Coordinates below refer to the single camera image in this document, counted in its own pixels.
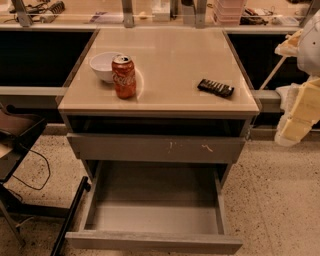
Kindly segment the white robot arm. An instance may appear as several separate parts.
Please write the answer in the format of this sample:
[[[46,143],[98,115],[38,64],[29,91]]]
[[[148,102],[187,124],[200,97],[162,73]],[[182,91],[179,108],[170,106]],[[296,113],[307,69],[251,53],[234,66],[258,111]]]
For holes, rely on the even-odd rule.
[[[281,90],[284,114],[277,125],[274,140],[282,146],[299,143],[320,120],[320,10],[303,29],[288,35],[275,53],[296,57],[297,67],[309,75],[301,85],[292,83]]]

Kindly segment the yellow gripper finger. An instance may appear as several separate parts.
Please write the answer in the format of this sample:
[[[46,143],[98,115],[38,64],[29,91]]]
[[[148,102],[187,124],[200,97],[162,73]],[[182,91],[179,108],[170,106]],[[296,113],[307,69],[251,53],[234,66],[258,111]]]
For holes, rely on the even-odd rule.
[[[298,44],[303,30],[300,29],[292,35],[287,35],[286,40],[275,48],[275,53],[285,57],[296,57],[298,55]]]
[[[281,146],[296,145],[319,120],[320,78],[316,78],[300,85],[293,107],[280,118],[274,140]]]

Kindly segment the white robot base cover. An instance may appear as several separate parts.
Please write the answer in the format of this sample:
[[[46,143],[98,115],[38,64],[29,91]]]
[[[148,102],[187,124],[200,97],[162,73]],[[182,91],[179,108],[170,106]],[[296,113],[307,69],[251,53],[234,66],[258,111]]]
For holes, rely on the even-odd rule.
[[[291,85],[278,87],[276,92],[280,95],[280,108],[283,111],[289,111],[296,100],[296,97],[299,93],[300,85],[292,83]]]

